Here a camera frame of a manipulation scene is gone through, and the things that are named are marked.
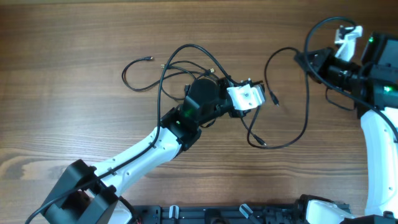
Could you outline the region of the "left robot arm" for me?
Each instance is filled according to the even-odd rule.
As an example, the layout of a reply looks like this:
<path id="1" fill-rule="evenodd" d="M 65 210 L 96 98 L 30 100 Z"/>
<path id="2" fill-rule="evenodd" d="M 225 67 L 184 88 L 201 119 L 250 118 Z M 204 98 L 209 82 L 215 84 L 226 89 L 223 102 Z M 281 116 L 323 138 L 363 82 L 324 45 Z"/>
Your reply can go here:
<path id="1" fill-rule="evenodd" d="M 143 140 L 92 166 L 81 159 L 70 164 L 38 213 L 49 223 L 135 223 L 132 206 L 122 198 L 132 184 L 188 150 L 203 124 L 225 113 L 242 116 L 265 100 L 262 82 L 197 79 L 185 87 L 183 103 Z"/>

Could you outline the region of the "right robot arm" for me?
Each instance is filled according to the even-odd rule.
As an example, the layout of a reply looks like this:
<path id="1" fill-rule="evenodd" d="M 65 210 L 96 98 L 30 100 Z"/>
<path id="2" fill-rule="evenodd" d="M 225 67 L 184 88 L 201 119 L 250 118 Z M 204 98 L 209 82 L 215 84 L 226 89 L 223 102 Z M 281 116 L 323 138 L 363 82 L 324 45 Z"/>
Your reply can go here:
<path id="1" fill-rule="evenodd" d="M 368 158 L 364 216 L 307 198 L 303 214 L 309 223 L 397 223 L 397 37 L 373 32 L 357 65 L 351 59 L 361 35 L 360 26 L 338 29 L 338 50 L 327 47 L 294 57 L 312 80 L 354 101 Z"/>

